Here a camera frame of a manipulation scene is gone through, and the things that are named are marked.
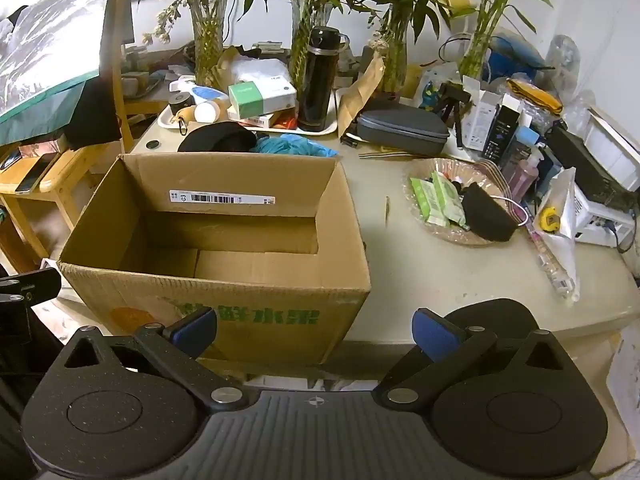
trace white ear loop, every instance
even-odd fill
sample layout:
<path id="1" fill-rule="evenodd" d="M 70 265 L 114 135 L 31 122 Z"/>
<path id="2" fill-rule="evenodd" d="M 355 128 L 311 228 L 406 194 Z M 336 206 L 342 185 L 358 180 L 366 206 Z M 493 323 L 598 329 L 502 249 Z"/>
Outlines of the white ear loop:
<path id="1" fill-rule="evenodd" d="M 492 196 L 492 198 L 497 198 L 498 200 L 504 200 L 505 202 L 511 202 L 514 206 L 516 206 L 518 209 L 520 209 L 520 211 L 522 211 L 524 213 L 525 221 L 520 223 L 520 224 L 518 224 L 518 227 L 522 227 L 523 225 L 527 224 L 527 222 L 529 221 L 529 213 L 527 212 L 526 209 L 524 209 L 515 200 L 511 200 L 511 198 L 507 198 L 505 196 Z"/>

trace green snack package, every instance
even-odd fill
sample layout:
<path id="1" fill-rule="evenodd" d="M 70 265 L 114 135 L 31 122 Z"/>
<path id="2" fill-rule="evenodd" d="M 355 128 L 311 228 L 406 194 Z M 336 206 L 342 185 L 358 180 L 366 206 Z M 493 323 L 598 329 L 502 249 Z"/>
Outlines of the green snack package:
<path id="1" fill-rule="evenodd" d="M 438 204 L 434 185 L 426 180 L 412 178 L 411 186 L 414 188 L 415 199 L 424 221 L 441 227 L 448 226 L 449 222 Z"/>
<path id="2" fill-rule="evenodd" d="M 465 225 L 465 210 L 458 195 L 458 190 L 443 174 L 434 171 L 431 175 L 438 197 L 438 203 L 444 216 L 458 225 Z"/>

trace green and white box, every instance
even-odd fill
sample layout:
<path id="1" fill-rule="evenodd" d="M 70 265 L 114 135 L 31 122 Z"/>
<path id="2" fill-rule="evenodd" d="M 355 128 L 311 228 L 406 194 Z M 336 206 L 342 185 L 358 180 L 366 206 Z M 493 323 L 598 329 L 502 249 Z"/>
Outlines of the green and white box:
<path id="1" fill-rule="evenodd" d="M 279 75 L 231 85 L 229 98 L 239 118 L 246 119 L 295 107 L 296 89 Z"/>

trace gray zipper case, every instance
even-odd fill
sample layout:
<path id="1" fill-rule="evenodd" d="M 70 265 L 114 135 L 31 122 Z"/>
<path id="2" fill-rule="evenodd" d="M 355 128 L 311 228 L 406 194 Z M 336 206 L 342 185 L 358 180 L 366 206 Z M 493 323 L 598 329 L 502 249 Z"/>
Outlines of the gray zipper case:
<path id="1" fill-rule="evenodd" d="M 367 104 L 357 125 L 361 139 L 415 155 L 437 156 L 449 138 L 447 125 L 436 114 L 380 99 Z"/>

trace white tabletop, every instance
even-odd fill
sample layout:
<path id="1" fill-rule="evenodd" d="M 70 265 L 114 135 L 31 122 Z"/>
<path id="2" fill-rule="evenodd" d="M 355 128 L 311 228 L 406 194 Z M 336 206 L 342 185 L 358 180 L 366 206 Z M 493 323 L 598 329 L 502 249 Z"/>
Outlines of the white tabletop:
<path id="1" fill-rule="evenodd" d="M 198 126 L 191 123 L 189 130 Z M 154 139 L 160 146 L 149 150 L 145 145 Z M 174 152 L 183 139 L 177 130 L 153 123 L 133 153 Z M 484 248 L 441 240 L 410 212 L 402 189 L 406 162 L 360 159 L 358 152 L 370 148 L 341 145 L 335 134 L 313 140 L 340 152 L 367 245 L 372 290 L 345 340 L 411 343 L 416 309 L 427 307 L 444 316 L 493 298 L 523 303 L 542 328 L 563 337 L 617 328 L 640 312 L 638 288 L 614 249 L 577 244 L 580 301 L 568 306 L 538 268 L 536 249 L 524 229 L 506 244 Z"/>

